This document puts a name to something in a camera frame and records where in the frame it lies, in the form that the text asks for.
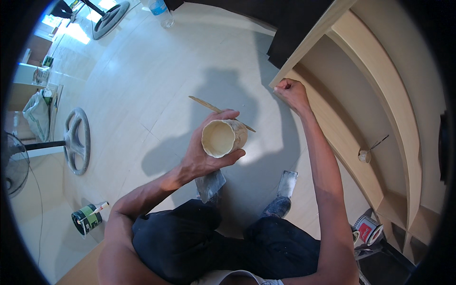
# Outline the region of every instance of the white shirt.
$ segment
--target white shirt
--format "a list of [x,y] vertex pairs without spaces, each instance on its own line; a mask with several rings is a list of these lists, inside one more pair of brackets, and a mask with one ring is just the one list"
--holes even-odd
[[219,285],[227,276],[247,276],[254,278],[259,285],[284,285],[281,280],[263,279],[245,270],[214,270],[207,272],[200,279],[193,281],[190,285]]

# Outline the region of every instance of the wooden shelf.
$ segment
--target wooden shelf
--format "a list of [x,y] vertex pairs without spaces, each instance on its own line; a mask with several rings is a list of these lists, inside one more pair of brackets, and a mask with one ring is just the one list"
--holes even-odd
[[407,224],[407,199],[393,192],[386,192],[377,214],[387,218],[402,229]]
[[334,0],[269,84],[274,88],[357,0]]
[[420,206],[409,231],[419,241],[425,245],[429,245],[439,223],[439,214]]
[[332,97],[332,95],[321,82],[300,64],[297,64],[294,69],[286,74],[286,77],[301,81],[304,84],[312,111],[323,134],[336,156],[363,192],[367,202],[373,209],[377,210],[383,200],[382,188],[372,166],[358,159],[360,143],[335,111],[338,107],[331,106],[324,99]]
[[356,64],[377,94],[398,142],[407,188],[407,229],[420,206],[420,137],[407,90],[383,46],[348,10],[326,33]]
[[424,256],[426,256],[427,251],[427,245],[413,237],[411,234],[408,234],[403,252],[404,256],[408,260],[410,260],[413,264],[418,265]]
[[385,234],[386,240],[390,245],[392,245],[399,252],[402,252],[402,246],[404,245],[404,240],[399,237],[397,232],[397,226],[390,222],[385,217],[379,216],[380,223],[383,224],[383,233]]

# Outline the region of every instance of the white wall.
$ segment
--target white wall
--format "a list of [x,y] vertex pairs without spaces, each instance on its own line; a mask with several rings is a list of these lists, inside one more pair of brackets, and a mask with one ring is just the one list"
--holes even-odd
[[[83,240],[71,220],[73,210],[63,196],[63,168],[67,167],[63,153],[32,157],[30,166],[43,201],[39,268],[49,283],[55,284],[97,242],[91,236]],[[24,242],[34,261],[38,262],[41,201],[31,171],[24,189],[11,199],[11,205]]]

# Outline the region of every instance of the man's left hand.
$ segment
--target man's left hand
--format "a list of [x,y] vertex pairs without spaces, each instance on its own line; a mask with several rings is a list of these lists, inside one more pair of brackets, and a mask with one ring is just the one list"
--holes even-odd
[[209,156],[201,144],[202,130],[213,120],[234,119],[239,116],[239,111],[225,109],[222,113],[210,113],[203,123],[193,132],[187,153],[182,160],[181,167],[188,172],[189,179],[205,176],[222,167],[233,165],[239,158],[245,155],[242,149],[235,150],[221,158]]

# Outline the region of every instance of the stirring stick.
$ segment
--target stirring stick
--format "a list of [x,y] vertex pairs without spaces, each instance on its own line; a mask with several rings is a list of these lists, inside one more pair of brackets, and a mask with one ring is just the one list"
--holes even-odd
[[[215,106],[212,106],[211,104],[209,104],[209,103],[206,102],[206,101],[203,101],[203,100],[198,99],[198,98],[193,97],[193,96],[189,96],[189,98],[190,98],[190,99],[193,99],[193,100],[195,100],[195,101],[197,101],[199,104],[201,104],[201,105],[203,105],[203,106],[205,106],[205,107],[211,109],[212,111],[215,111],[215,112],[217,112],[217,113],[219,113],[219,114],[223,113],[222,110],[220,110],[219,108],[217,108],[217,107],[215,107]],[[248,130],[250,130],[250,131],[256,133],[256,131],[255,131],[254,129],[250,128],[249,126],[247,126],[247,125],[244,124],[244,123],[242,123],[242,124],[243,124]]]

